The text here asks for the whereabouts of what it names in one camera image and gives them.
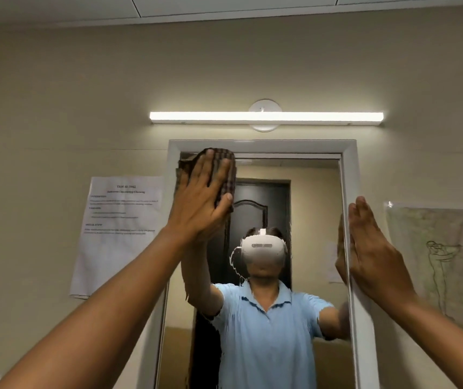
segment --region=reflected hand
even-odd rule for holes
[[[348,284],[348,276],[346,274],[346,257],[345,257],[345,232],[343,228],[343,215],[339,219],[338,227],[338,258],[336,259],[336,269],[339,276],[345,283]]]
[[[208,150],[192,170],[190,180],[183,172],[180,185],[174,197],[170,218],[166,228],[175,231],[193,242],[207,240],[219,230],[229,215],[233,202],[231,194],[225,194],[215,208],[215,198],[221,190],[230,169],[230,161],[224,159],[208,186],[212,172],[214,152]]]
[[[349,206],[349,227],[350,273],[361,290],[384,309],[416,300],[403,256],[383,235],[362,196]]]

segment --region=vr headset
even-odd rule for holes
[[[251,263],[258,256],[283,261],[287,255],[287,246],[279,237],[267,235],[266,229],[260,229],[259,235],[245,237],[240,242],[242,257]]]

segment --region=door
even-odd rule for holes
[[[229,257],[240,240],[251,228],[273,228],[281,230],[286,238],[289,254],[280,280],[291,288],[290,261],[290,184],[270,183],[263,180],[237,180],[234,212],[226,228],[208,243],[208,267],[213,283],[240,284],[240,276],[229,263]],[[247,277],[240,254],[234,255],[234,266]],[[193,389],[215,389],[218,385],[221,363],[219,333],[201,314],[196,314],[192,346],[189,383]]]

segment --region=pencil sketch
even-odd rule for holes
[[[433,282],[438,295],[438,308],[442,314],[454,320],[447,313],[448,282],[445,275],[447,269],[444,266],[447,266],[448,262],[458,255],[463,246],[444,246],[432,240],[428,241],[426,246],[429,250],[429,264],[433,269]]]
[[[386,219],[417,292],[463,327],[463,209],[394,204]]]

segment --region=checkered cloth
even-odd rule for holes
[[[235,194],[235,181],[236,181],[235,155],[231,151],[226,150],[226,149],[214,149],[214,148],[211,148],[211,149],[215,152],[215,154],[213,156],[212,176],[209,179],[209,183],[211,183],[213,177],[217,173],[219,169],[219,165],[223,159],[228,158],[228,160],[230,160],[231,162],[231,167],[228,172],[228,178],[226,179],[224,183],[222,183],[221,191],[219,195],[217,196],[217,199],[215,200],[215,207],[217,207],[217,205],[221,201],[221,197],[224,194],[228,192],[231,193],[232,195]],[[186,160],[179,161],[178,168],[176,169],[176,177],[177,177],[177,181],[175,184],[176,191],[177,191],[177,188],[179,187],[179,183],[181,181],[181,174],[183,170],[186,171],[188,175],[190,175],[199,157],[205,154],[207,150],[210,150],[210,148],[204,149],[199,154],[195,156],[191,156],[190,158]]]

